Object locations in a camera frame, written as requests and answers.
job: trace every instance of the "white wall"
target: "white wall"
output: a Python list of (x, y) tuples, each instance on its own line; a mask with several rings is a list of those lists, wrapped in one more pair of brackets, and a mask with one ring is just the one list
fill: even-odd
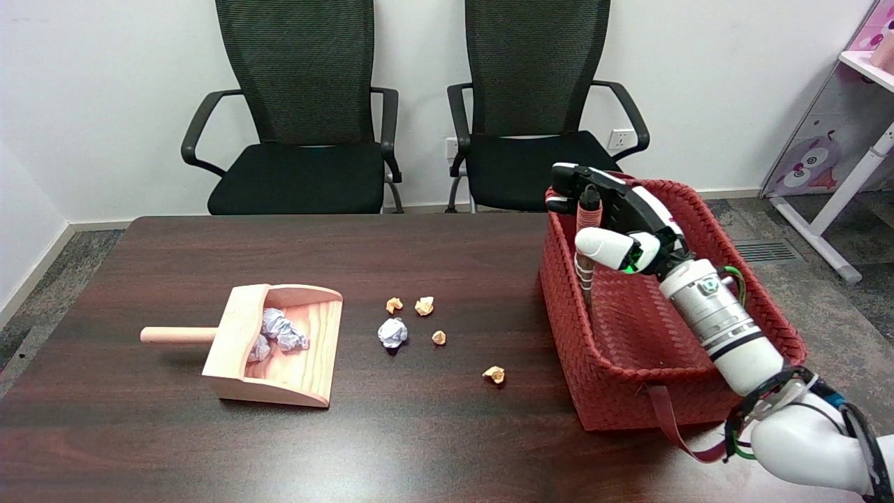
[(0, 311), (66, 227), (53, 202), (0, 143)]
[[(754, 189), (872, 0), (616, 0), (598, 78), (622, 81), (652, 147), (635, 174)], [(401, 92), (408, 204), (442, 203), (452, 136), (444, 89), (468, 80), (461, 0), (376, 0), (374, 84)], [(199, 101), (236, 86), (212, 0), (5, 0), (2, 133), (71, 221), (205, 212), (216, 177), (179, 146)], [(625, 125), (594, 90), (584, 126)], [(199, 154), (228, 166), (255, 141), (229, 98)]]

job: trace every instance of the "chair backrest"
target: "chair backrest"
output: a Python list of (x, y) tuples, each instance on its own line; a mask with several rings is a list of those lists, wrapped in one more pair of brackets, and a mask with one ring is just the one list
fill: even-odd
[(577, 131), (610, 0), (466, 0), (472, 132)]
[(373, 0), (216, 0), (262, 142), (373, 141)]

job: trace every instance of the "crumpled yellow paper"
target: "crumpled yellow paper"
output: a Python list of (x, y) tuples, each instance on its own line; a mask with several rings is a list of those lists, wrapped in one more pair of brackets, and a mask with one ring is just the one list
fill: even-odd
[(422, 297), (416, 301), (416, 312), (419, 316), (428, 316), (434, 311), (434, 297)]
[(387, 303), (385, 303), (385, 310), (388, 311), (388, 314), (394, 314), (395, 309), (403, 309), (403, 303), (401, 302), (401, 299), (392, 297), (388, 299)]
[(447, 334), (443, 333), (441, 330), (438, 330), (432, 336), (432, 342), (434, 342), (437, 345), (447, 344)]
[(487, 369), (485, 373), (481, 374), (481, 377), (489, 377), (493, 379), (493, 382), (500, 384), (501, 382), (503, 382), (504, 379), (506, 379), (506, 369), (494, 365), (490, 369)]

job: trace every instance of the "red woven basket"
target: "red woven basket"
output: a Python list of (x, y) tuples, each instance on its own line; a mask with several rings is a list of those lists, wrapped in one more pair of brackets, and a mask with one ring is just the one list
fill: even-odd
[[(803, 363), (804, 341), (702, 198), (682, 183), (628, 183), (642, 185), (667, 206), (698, 258), (742, 272), (748, 313), (783, 356), (793, 364)], [(605, 431), (660, 426), (646, 392), (650, 386), (668, 389), (678, 424), (726, 419), (739, 397), (662, 296), (658, 281), (597, 267), (591, 323), (573, 261), (574, 217), (551, 213), (549, 218), (540, 277), (556, 349), (584, 428)]]

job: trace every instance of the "wall socket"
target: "wall socket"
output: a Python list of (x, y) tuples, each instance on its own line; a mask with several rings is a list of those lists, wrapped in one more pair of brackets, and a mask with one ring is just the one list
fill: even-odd
[(460, 153), (460, 144), (456, 140), (456, 138), (448, 138), (446, 140), (446, 148), (445, 153), (447, 157), (447, 162), (453, 164), (453, 159), (456, 158), (456, 155)]
[(613, 129), (607, 150), (624, 150), (637, 144), (637, 133), (632, 129)]

